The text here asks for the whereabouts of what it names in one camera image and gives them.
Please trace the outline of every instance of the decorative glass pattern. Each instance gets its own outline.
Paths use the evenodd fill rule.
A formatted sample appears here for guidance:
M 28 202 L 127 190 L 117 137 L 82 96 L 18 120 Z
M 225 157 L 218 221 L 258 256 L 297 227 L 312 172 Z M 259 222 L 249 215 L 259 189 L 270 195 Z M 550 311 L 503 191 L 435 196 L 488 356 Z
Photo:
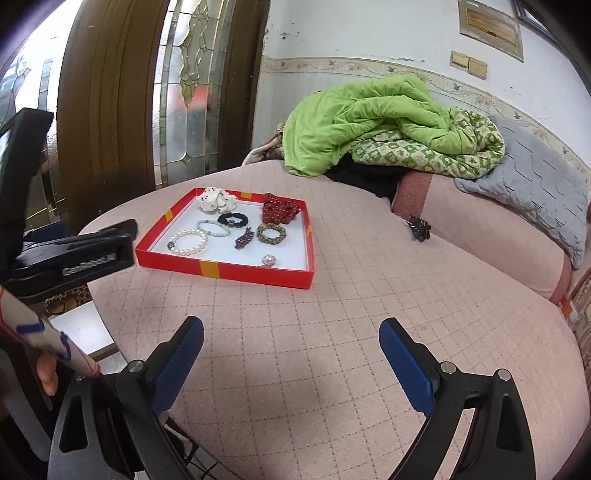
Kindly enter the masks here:
M 171 0 L 168 6 L 152 119 L 157 187 L 216 170 L 220 87 L 234 3 Z
M 21 108 L 56 113 L 61 63 L 82 0 L 66 0 L 29 36 L 0 80 L 0 126 Z M 40 172 L 31 181 L 27 228 L 66 220 L 57 158 L 56 119 L 47 134 Z

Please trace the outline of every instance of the black cloth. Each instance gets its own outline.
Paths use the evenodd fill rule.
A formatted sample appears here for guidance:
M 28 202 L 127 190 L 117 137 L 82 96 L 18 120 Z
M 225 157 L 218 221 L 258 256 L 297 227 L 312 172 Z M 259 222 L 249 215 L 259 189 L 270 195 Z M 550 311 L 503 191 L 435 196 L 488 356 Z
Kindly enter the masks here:
M 346 153 L 324 175 L 332 181 L 367 190 L 376 197 L 386 197 L 392 203 L 398 183 L 408 170 L 406 167 L 355 163 L 351 154 Z

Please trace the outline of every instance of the pink tablecloth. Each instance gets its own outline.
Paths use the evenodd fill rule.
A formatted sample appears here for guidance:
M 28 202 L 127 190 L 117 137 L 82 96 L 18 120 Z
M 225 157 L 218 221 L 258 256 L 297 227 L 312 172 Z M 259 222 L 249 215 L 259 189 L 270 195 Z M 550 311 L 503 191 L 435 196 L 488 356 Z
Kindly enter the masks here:
M 173 408 L 212 455 L 248 480 L 386 479 L 417 434 L 415 413 L 378 344 L 395 316 L 440 360 L 508 368 L 528 416 L 539 480 L 550 480 L 587 422 L 573 335 L 558 309 L 507 275 L 432 236 L 412 240 L 388 202 L 266 161 L 168 187 L 92 222 L 126 218 L 142 235 L 195 186 L 272 192 L 308 203 L 316 249 L 310 290 L 136 266 L 90 285 L 127 359 L 145 358 L 187 315 L 206 340 Z M 440 471 L 448 478 L 469 425 Z

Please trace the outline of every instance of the light blue beaded bracelet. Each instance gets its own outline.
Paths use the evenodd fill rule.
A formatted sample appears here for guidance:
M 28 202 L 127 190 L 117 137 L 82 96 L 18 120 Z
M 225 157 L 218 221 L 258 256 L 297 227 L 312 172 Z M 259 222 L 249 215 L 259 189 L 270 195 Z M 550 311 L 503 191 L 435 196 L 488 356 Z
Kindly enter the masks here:
M 220 227 L 224 231 L 223 231 L 223 233 L 210 232 L 209 230 L 205 230 L 205 229 L 201 228 L 201 225 L 203 225 L 204 223 L 209 223 L 211 225 L 217 225 L 218 227 Z M 224 225 L 220 222 L 217 222 L 215 220 L 199 220 L 197 222 L 197 230 L 200 232 L 203 232 L 209 236 L 229 236 L 230 235 L 230 227 L 228 227 L 227 225 Z

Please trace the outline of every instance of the red scrunchie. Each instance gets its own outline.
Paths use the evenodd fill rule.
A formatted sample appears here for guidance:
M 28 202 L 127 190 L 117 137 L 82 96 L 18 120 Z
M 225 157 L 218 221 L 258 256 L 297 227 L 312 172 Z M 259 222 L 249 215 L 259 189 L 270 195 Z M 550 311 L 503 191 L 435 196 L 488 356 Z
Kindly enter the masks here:
M 300 208 L 290 200 L 280 200 L 272 193 L 266 193 L 262 204 L 263 223 L 274 223 L 279 225 L 290 223 L 296 215 L 300 213 Z

